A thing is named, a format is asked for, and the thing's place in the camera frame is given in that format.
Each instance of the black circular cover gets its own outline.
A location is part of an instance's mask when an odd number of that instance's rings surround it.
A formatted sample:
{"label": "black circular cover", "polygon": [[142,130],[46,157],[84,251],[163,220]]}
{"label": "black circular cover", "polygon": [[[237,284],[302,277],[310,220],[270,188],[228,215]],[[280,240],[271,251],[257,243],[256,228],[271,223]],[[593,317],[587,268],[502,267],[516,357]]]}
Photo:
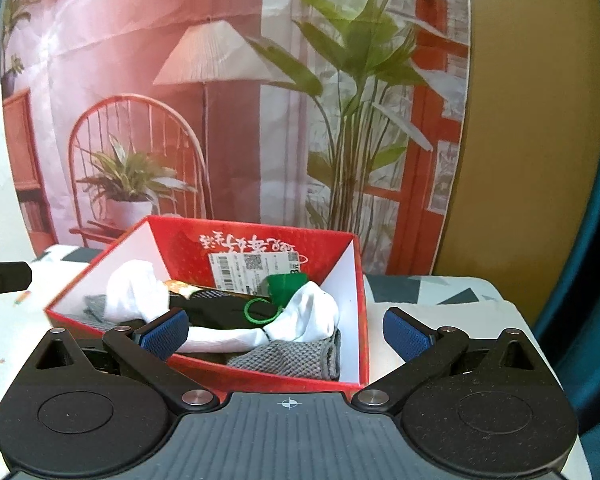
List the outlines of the black circular cover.
{"label": "black circular cover", "polygon": [[150,387],[94,371],[76,388],[65,371],[45,370],[44,384],[14,384],[0,403],[0,450],[10,468],[102,476],[140,460],[166,433],[168,411]]}
{"label": "black circular cover", "polygon": [[470,478],[560,470],[577,436],[573,410],[557,383],[516,372],[501,381],[469,373],[426,384],[405,404],[404,431],[424,456]]}

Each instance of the large leafy plant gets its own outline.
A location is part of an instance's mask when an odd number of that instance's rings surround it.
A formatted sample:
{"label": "large leafy plant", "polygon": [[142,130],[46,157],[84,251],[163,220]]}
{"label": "large leafy plant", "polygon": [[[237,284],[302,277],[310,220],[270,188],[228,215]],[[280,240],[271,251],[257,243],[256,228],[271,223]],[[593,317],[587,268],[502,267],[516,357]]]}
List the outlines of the large leafy plant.
{"label": "large leafy plant", "polygon": [[13,73],[19,75],[24,70],[20,56],[11,56],[11,66],[6,67],[7,47],[13,35],[13,31],[20,22],[30,22],[31,13],[29,7],[40,3],[40,0],[6,0],[2,14],[2,71],[4,74]]}
{"label": "large leafy plant", "polygon": [[91,153],[91,165],[97,173],[78,180],[87,190],[96,190],[92,201],[102,197],[117,202],[152,202],[158,205],[161,198],[173,199],[173,190],[196,189],[176,178],[176,171],[158,164],[151,155],[143,152],[127,153],[122,144],[109,136],[112,155]]}
{"label": "large leafy plant", "polygon": [[328,98],[316,73],[277,43],[257,38],[250,44],[286,75],[284,81],[267,84],[307,95],[323,118],[326,148],[309,152],[307,173],[330,193],[323,212],[307,201],[311,223],[357,232],[366,246],[374,207],[371,201],[363,227],[370,174],[395,165],[409,139],[425,150],[432,149],[425,136],[392,106],[405,89],[426,85],[412,60],[416,28],[411,23],[396,23],[388,12],[390,0],[365,0],[357,9],[332,0],[300,1],[309,17],[294,23],[306,42],[333,67],[336,100]]}

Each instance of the white pleated lampshade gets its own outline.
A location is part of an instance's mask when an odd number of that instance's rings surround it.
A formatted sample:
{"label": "white pleated lampshade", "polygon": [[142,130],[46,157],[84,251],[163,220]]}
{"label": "white pleated lampshade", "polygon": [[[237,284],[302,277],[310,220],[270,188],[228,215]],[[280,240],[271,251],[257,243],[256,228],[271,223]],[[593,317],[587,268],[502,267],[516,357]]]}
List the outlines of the white pleated lampshade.
{"label": "white pleated lampshade", "polygon": [[210,81],[273,81],[275,70],[226,21],[189,27],[154,80],[155,85]]}

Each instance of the crosshair logo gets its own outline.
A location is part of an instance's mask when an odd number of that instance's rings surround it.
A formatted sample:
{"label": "crosshair logo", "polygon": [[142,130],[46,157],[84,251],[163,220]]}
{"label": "crosshair logo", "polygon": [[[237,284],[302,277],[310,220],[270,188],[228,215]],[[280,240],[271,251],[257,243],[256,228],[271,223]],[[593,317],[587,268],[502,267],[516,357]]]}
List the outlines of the crosshair logo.
{"label": "crosshair logo", "polygon": [[284,408],[290,410],[291,408],[296,407],[298,404],[302,404],[302,402],[298,402],[297,400],[294,400],[291,397],[289,397],[288,399],[279,402],[279,404],[282,404]]}

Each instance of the backdrop poster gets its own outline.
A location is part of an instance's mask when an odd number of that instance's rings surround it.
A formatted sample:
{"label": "backdrop poster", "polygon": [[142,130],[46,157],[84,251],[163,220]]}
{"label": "backdrop poster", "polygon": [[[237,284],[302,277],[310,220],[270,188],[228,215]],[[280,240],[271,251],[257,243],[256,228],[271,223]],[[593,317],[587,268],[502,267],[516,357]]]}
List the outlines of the backdrop poster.
{"label": "backdrop poster", "polygon": [[35,250],[99,247],[153,212],[355,232],[366,272],[430,272],[468,17],[468,0],[8,0],[5,128]]}

